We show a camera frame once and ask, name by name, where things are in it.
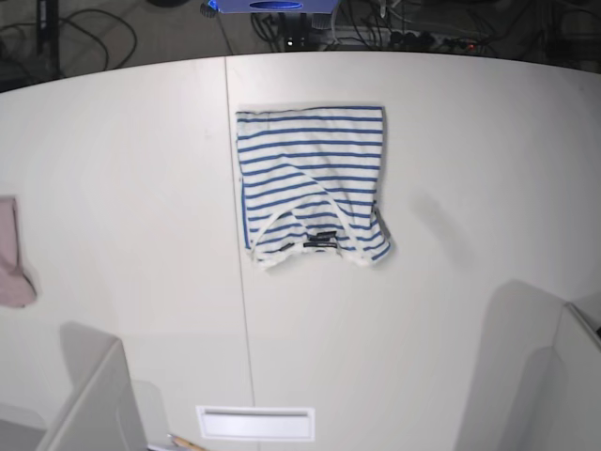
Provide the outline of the blue white striped T-shirt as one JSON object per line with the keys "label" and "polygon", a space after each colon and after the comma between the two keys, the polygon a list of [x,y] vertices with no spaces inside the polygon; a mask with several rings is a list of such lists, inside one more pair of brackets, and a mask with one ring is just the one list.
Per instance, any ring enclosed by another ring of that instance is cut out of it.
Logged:
{"label": "blue white striped T-shirt", "polygon": [[359,266],[391,250],[378,211],[384,110],[324,106],[236,114],[244,248],[270,268],[334,254]]}

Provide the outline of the white rectangular slot plate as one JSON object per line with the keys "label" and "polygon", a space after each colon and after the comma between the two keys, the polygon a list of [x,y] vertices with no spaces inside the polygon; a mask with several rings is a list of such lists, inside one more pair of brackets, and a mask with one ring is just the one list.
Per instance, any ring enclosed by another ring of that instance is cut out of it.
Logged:
{"label": "white rectangular slot plate", "polygon": [[197,406],[201,437],[249,442],[313,442],[313,408],[250,408]]}

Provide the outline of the blue box with oval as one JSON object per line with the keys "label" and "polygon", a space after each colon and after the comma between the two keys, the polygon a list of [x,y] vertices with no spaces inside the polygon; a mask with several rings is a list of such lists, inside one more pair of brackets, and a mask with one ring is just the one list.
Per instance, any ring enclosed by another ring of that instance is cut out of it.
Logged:
{"label": "blue box with oval", "polygon": [[324,13],[329,14],[338,0],[217,0],[218,10],[232,13]]}

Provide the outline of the grey bin left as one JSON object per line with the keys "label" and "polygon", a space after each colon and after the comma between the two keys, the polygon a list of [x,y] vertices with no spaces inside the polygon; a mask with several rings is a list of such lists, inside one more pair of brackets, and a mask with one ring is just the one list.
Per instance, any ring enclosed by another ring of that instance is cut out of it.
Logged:
{"label": "grey bin left", "polygon": [[59,338],[62,355],[47,361],[2,343],[2,449],[146,449],[121,340],[75,324]]}

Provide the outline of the grey bin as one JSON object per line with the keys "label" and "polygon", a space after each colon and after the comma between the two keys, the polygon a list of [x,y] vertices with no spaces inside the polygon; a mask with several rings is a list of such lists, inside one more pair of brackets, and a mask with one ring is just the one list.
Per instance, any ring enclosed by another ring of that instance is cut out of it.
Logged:
{"label": "grey bin", "polygon": [[59,338],[62,355],[47,361],[2,343],[2,449],[146,449],[121,340],[75,324]]}
{"label": "grey bin", "polygon": [[599,449],[600,339],[573,305],[490,330],[455,447]]}

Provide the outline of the grey bin right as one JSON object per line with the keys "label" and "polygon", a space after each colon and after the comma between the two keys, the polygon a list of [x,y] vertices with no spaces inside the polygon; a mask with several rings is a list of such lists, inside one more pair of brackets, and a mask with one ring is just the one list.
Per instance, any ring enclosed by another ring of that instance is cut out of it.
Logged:
{"label": "grey bin right", "polygon": [[490,330],[455,447],[599,449],[600,339],[573,305]]}

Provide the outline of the pink folded cloth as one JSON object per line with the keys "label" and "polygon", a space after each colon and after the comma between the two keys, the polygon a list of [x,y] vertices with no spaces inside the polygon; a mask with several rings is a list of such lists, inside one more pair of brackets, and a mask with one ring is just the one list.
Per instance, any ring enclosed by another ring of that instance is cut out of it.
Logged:
{"label": "pink folded cloth", "polygon": [[13,196],[1,197],[1,305],[23,308],[37,293],[23,271],[19,241],[17,203]]}

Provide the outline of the black monitor stand left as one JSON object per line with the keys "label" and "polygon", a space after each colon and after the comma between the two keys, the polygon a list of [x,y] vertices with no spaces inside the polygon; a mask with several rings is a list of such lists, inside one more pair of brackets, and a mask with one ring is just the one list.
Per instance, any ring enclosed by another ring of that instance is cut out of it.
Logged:
{"label": "black monitor stand left", "polygon": [[60,11],[58,0],[36,1],[36,40],[38,54],[45,54],[53,80],[60,78]]}

